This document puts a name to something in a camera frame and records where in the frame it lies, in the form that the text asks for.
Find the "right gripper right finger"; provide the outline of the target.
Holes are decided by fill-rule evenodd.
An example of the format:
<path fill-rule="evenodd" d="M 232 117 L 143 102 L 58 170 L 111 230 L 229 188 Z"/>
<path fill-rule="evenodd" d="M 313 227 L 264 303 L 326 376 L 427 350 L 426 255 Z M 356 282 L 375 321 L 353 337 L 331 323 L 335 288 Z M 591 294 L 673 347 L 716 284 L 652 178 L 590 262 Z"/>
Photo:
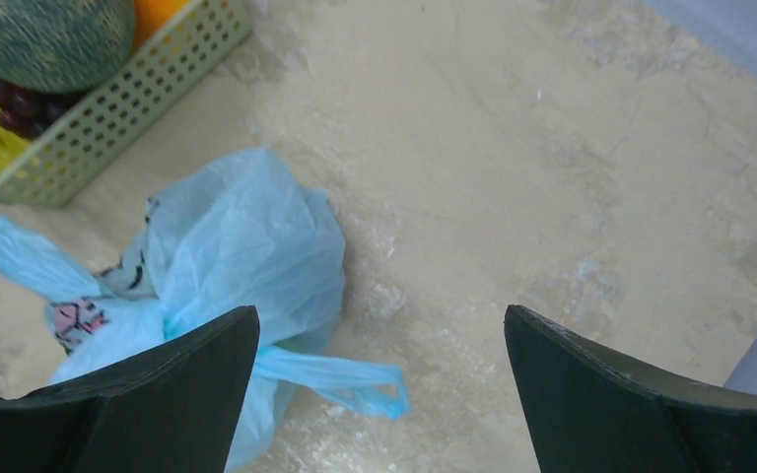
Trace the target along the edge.
<path fill-rule="evenodd" d="M 522 306 L 504 334 L 543 472 L 757 472 L 757 395 L 668 372 Z"/>

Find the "light blue plastic bag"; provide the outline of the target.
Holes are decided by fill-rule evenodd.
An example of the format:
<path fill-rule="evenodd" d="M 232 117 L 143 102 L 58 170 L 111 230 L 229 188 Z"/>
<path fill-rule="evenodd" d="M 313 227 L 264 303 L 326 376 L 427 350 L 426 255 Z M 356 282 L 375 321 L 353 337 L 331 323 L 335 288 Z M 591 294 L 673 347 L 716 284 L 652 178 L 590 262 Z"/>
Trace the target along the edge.
<path fill-rule="evenodd" d="M 119 263 L 87 270 L 0 216 L 0 275 L 45 299 L 67 381 L 165 348 L 238 306 L 260 335 L 229 468 L 271 445 L 299 386 L 366 416 L 410 411 L 400 368 L 325 355 L 343 306 L 345 238 L 326 195 L 264 149 L 229 154 L 157 192 Z"/>

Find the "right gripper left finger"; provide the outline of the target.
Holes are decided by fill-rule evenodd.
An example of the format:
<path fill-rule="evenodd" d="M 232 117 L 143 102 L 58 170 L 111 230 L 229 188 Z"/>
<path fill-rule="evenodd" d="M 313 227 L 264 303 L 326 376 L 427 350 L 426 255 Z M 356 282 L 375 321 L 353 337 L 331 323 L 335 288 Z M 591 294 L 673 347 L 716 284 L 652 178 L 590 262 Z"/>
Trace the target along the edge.
<path fill-rule="evenodd" d="M 0 398 L 0 472 L 222 472 L 260 333 L 237 307 L 155 348 Z"/>

